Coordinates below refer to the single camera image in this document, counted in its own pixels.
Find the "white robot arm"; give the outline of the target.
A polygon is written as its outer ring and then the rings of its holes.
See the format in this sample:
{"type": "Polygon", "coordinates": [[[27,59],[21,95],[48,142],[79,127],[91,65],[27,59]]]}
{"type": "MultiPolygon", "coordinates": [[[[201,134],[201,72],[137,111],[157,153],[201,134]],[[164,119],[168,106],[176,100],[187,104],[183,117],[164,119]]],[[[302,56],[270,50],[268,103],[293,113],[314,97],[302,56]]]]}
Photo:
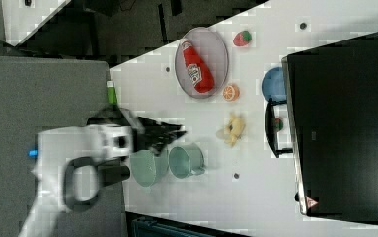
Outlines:
{"type": "Polygon", "coordinates": [[[180,124],[138,117],[117,105],[105,106],[84,126],[39,133],[32,169],[37,193],[18,237],[50,237],[60,214],[91,209],[103,188],[130,177],[123,160],[139,151],[158,156],[185,134],[180,124]]]}

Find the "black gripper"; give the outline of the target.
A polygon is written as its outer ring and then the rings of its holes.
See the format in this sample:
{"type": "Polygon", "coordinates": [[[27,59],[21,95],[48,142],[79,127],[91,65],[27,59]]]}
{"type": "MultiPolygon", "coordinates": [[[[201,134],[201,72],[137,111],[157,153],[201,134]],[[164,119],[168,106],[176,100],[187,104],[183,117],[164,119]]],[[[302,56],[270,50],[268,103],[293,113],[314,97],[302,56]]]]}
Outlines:
{"type": "Polygon", "coordinates": [[[149,150],[159,155],[165,146],[183,137],[186,132],[179,131],[180,124],[156,123],[149,118],[135,116],[131,110],[119,106],[106,106],[87,119],[87,125],[111,124],[131,128],[132,151],[149,150]],[[160,132],[169,132],[157,138],[160,132]]]}

